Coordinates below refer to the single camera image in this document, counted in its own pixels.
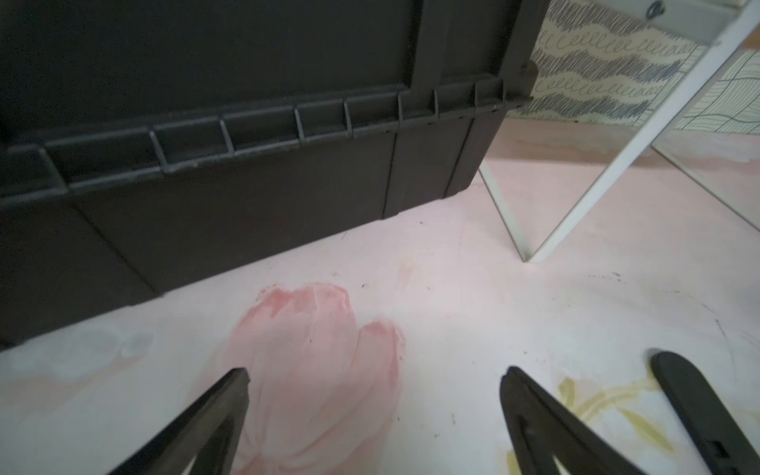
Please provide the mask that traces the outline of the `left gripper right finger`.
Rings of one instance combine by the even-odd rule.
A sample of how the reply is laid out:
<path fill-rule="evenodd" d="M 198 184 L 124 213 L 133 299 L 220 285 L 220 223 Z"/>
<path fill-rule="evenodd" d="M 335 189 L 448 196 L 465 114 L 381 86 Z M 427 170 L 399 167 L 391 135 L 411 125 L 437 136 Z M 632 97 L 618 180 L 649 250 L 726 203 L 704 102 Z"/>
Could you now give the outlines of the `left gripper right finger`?
<path fill-rule="evenodd" d="M 641 473 L 518 366 L 502 377 L 500 401 L 522 473 Z"/>

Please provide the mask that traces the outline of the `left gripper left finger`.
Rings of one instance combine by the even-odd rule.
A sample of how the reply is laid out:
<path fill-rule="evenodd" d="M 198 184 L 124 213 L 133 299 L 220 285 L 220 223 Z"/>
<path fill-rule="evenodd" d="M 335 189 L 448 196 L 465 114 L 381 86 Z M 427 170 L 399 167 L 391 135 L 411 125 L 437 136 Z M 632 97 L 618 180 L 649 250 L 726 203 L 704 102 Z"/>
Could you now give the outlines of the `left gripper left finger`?
<path fill-rule="evenodd" d="M 249 407 L 249 374 L 234 368 L 114 474 L 229 474 Z"/>

